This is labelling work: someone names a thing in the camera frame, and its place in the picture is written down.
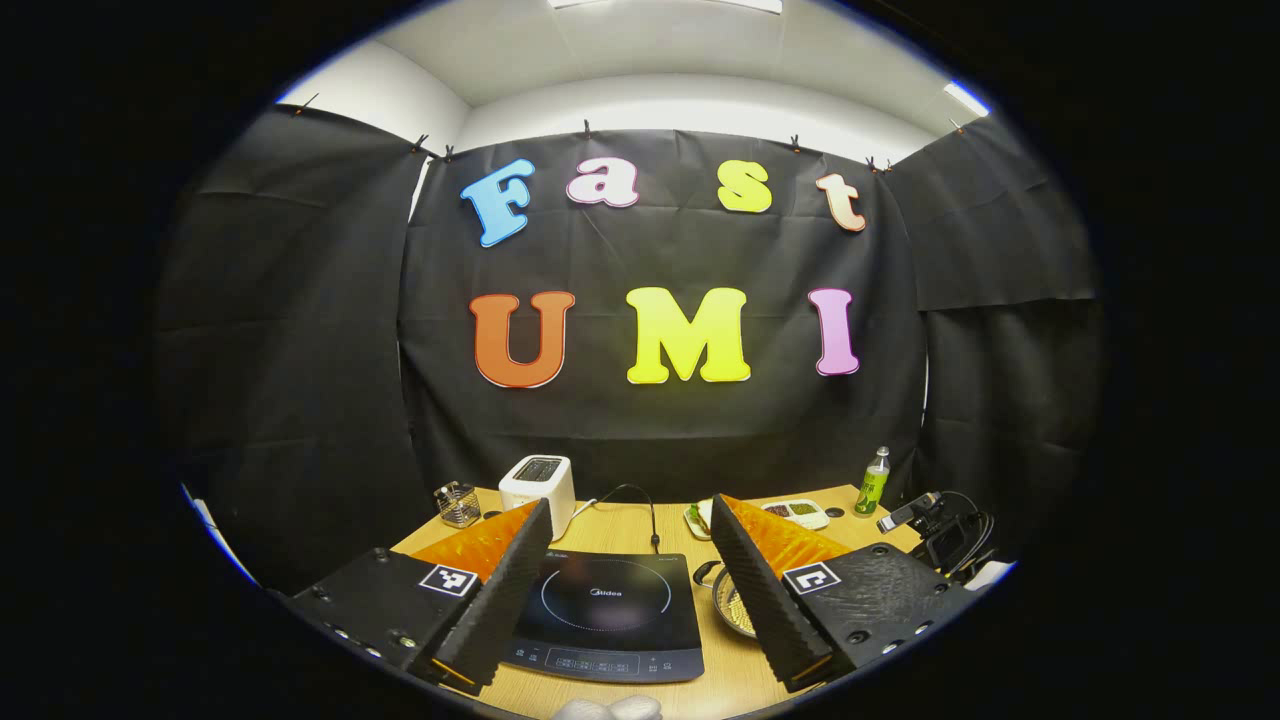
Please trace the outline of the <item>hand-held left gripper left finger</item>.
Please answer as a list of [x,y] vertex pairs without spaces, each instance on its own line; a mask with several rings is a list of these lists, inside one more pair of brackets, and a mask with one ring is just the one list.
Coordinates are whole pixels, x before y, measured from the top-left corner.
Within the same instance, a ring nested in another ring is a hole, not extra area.
[[415,553],[370,550],[285,606],[387,667],[477,696],[506,656],[550,539],[540,498]]

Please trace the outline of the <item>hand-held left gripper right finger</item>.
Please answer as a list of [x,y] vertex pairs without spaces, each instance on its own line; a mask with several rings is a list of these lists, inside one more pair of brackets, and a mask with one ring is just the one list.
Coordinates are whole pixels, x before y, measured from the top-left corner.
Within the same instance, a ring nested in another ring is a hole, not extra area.
[[788,692],[906,653],[980,598],[893,544],[852,550],[727,495],[710,537]]

